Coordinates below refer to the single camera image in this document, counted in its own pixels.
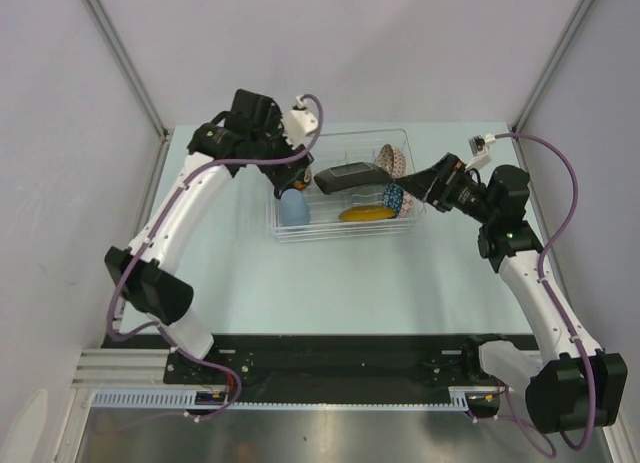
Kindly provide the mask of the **light blue cup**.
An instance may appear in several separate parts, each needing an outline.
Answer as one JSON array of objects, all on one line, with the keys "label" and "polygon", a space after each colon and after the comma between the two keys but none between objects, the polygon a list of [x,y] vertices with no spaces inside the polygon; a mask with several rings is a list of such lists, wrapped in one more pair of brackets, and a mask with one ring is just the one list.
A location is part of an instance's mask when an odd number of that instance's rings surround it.
[{"label": "light blue cup", "polygon": [[287,189],[279,202],[279,218],[282,226],[302,226],[310,223],[311,216],[303,193],[297,189]]}]

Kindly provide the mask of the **blue patterned bowl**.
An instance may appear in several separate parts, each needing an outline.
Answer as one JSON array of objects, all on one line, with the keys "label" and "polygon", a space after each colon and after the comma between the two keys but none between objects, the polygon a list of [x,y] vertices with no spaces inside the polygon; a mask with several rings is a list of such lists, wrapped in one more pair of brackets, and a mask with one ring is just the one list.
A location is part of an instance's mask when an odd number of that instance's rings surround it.
[{"label": "blue patterned bowl", "polygon": [[382,195],[382,205],[392,210],[396,217],[401,213],[404,202],[404,191],[396,183],[386,186]]}]

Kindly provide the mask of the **brown patterned small bowl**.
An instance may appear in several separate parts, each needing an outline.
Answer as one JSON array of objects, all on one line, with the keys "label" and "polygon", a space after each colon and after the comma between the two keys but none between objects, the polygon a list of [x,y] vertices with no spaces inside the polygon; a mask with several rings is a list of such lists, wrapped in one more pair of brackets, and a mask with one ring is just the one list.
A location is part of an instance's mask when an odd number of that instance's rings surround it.
[{"label": "brown patterned small bowl", "polygon": [[407,173],[407,162],[403,152],[390,144],[381,147],[375,164],[394,179],[403,177]]}]

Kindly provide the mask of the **black floral square plate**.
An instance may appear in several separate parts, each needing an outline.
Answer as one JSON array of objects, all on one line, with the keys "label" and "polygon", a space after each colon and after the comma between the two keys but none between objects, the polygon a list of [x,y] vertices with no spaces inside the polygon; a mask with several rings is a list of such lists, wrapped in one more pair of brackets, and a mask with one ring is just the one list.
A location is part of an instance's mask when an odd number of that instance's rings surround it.
[{"label": "black floral square plate", "polygon": [[314,182],[323,194],[330,195],[353,188],[385,185],[392,183],[393,178],[375,164],[357,162],[324,169],[314,176]]}]

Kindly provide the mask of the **black gold saucer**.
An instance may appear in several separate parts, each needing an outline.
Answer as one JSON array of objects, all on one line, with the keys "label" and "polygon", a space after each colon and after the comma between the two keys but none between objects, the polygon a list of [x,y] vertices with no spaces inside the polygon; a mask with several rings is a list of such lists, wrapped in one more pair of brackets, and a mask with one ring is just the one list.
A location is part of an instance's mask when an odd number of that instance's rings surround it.
[{"label": "black gold saucer", "polygon": [[395,218],[392,210],[383,205],[354,206],[339,214],[343,222],[368,222]]}]

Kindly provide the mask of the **clear wire dish rack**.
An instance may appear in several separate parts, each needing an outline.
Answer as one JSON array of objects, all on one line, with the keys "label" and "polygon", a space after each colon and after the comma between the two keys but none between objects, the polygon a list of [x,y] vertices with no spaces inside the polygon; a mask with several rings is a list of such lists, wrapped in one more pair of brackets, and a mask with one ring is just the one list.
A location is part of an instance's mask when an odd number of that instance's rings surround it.
[{"label": "clear wire dish rack", "polygon": [[[409,137],[400,128],[328,133],[313,151],[311,172],[365,163],[399,178],[415,171]],[[316,182],[303,190],[301,221],[281,210],[281,201],[267,199],[267,226],[281,242],[403,233],[425,213],[425,205],[393,182],[348,188],[325,194]]]}]

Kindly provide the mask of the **red black mug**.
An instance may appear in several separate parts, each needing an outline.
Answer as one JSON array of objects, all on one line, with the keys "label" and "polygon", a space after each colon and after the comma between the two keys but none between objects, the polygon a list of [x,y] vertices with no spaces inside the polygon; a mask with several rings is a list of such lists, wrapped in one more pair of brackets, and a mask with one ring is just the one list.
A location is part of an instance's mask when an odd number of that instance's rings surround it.
[{"label": "red black mug", "polygon": [[292,183],[292,187],[298,191],[306,190],[313,181],[313,174],[310,167],[300,173]]}]

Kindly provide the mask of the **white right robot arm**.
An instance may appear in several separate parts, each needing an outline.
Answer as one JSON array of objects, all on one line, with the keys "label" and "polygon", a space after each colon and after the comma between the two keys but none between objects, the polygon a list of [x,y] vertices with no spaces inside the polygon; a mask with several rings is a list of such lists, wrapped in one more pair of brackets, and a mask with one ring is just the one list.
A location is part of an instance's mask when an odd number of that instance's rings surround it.
[{"label": "white right robot arm", "polygon": [[627,365],[589,334],[546,268],[543,246],[525,219],[530,176],[513,165],[479,183],[455,155],[397,179],[414,198],[440,212],[453,209],[480,224],[479,254],[515,296],[535,337],[541,360],[504,337],[478,338],[461,359],[473,384],[491,377],[523,396],[528,415],[543,433],[562,433],[616,422]]}]

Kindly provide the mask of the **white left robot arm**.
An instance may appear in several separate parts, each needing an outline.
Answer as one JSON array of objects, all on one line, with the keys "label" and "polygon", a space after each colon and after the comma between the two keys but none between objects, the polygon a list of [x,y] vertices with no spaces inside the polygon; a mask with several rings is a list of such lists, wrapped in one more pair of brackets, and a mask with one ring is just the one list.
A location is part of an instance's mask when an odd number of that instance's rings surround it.
[{"label": "white left robot arm", "polygon": [[265,170],[276,186],[304,176],[322,121],[306,111],[291,111],[272,129],[232,131],[212,121],[193,134],[183,166],[156,213],[125,249],[112,247],[105,263],[114,281],[106,330],[116,341],[134,336],[114,327],[116,306],[125,300],[148,317],[176,350],[188,356],[186,370],[197,381],[214,380],[221,359],[191,304],[194,290],[175,273],[192,232],[209,204],[237,172],[249,165]]}]

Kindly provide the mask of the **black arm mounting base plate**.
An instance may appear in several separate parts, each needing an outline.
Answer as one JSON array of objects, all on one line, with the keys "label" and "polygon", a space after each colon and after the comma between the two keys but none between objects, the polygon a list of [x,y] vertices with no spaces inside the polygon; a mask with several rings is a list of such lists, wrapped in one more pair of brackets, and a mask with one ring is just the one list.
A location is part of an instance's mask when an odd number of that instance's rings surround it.
[{"label": "black arm mounting base plate", "polygon": [[270,376],[407,378],[429,386],[492,384],[495,376],[474,372],[459,352],[413,351],[236,351],[216,352],[209,362],[231,369],[254,385]]}]

